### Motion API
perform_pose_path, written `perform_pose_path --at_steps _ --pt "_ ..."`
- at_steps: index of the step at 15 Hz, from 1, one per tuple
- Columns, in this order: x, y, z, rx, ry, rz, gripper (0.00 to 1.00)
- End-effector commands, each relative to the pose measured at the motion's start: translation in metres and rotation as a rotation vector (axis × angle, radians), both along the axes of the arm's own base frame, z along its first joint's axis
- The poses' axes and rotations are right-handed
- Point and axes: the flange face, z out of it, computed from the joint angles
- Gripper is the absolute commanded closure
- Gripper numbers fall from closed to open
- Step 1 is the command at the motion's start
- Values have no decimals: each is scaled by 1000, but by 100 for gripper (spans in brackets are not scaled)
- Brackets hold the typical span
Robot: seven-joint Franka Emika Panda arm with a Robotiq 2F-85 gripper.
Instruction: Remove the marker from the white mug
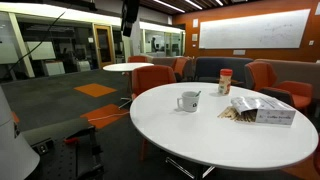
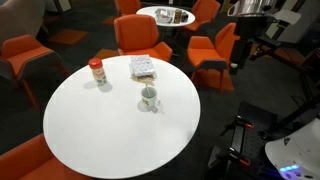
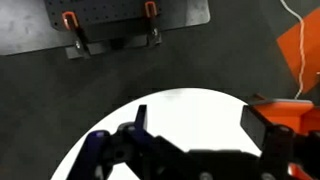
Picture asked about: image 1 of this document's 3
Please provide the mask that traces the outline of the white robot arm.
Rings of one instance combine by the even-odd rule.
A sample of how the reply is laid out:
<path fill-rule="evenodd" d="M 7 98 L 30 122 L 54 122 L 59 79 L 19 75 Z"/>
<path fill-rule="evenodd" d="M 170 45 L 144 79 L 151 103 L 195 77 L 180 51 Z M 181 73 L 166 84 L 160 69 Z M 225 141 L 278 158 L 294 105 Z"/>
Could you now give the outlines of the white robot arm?
<path fill-rule="evenodd" d="M 0 87 L 0 180 L 25 180 L 39 161 L 40 156 L 17 128 Z"/>

